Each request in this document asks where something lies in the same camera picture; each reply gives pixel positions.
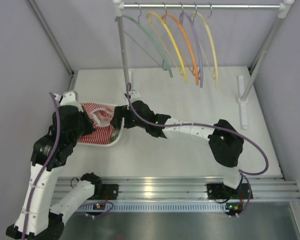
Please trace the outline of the cream hanger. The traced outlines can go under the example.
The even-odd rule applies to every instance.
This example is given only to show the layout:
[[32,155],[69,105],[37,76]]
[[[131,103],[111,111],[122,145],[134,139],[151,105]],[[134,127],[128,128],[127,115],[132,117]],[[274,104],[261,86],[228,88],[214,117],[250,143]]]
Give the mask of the cream hanger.
[[219,65],[218,65],[218,59],[217,59],[217,51],[216,51],[216,47],[215,47],[215,41],[212,35],[212,31],[209,25],[209,21],[207,18],[205,18],[202,14],[200,14],[199,12],[192,12],[190,14],[191,19],[194,21],[197,17],[199,17],[202,21],[202,24],[205,28],[208,40],[209,40],[209,45],[210,45],[210,49],[211,49],[211,54],[212,54],[212,59],[213,59],[213,65],[210,66],[209,62],[208,62],[208,58],[206,56],[206,53],[204,51],[204,48],[201,44],[201,42],[199,42],[199,47],[200,47],[200,51],[203,55],[203,58],[205,60],[206,66],[209,70],[210,76],[212,77],[212,79],[215,81],[215,88],[218,89],[219,85],[220,85],[220,76],[219,76]]

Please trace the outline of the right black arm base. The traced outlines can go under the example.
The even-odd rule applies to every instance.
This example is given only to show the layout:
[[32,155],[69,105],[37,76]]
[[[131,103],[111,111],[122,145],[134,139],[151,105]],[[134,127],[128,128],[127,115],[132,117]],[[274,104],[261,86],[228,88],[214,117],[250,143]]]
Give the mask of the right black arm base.
[[247,200],[252,191],[247,183],[241,183],[236,189],[225,186],[223,183],[209,183],[206,185],[209,200]]

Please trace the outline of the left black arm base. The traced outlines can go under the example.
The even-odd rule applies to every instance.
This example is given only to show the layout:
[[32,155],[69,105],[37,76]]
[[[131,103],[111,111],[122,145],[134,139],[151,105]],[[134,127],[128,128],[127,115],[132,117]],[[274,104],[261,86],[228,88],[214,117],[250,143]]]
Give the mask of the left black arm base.
[[89,200],[109,201],[116,200],[119,194],[118,184],[103,184],[96,189],[96,192]]

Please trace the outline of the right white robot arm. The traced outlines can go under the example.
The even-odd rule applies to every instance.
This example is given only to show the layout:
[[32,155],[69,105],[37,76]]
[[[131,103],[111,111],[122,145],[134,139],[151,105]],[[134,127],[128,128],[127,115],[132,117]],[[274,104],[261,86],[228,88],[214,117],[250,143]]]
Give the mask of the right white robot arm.
[[243,177],[239,173],[238,162],[244,139],[227,120],[220,119],[210,128],[155,113],[143,101],[137,100],[131,105],[116,106],[110,125],[115,129],[121,126],[126,129],[139,127],[155,138],[207,144],[215,161],[222,167],[224,194],[233,199],[242,192]]

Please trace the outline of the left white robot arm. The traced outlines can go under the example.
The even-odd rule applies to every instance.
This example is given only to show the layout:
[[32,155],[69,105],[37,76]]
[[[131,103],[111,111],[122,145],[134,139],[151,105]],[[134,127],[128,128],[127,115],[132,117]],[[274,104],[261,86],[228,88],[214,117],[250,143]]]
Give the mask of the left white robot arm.
[[51,204],[67,158],[79,139],[93,131],[93,121],[81,106],[64,105],[53,113],[48,133],[33,145],[28,190],[18,219],[6,229],[8,237],[58,240],[71,215],[89,198],[103,194],[102,179],[86,173],[60,202]]

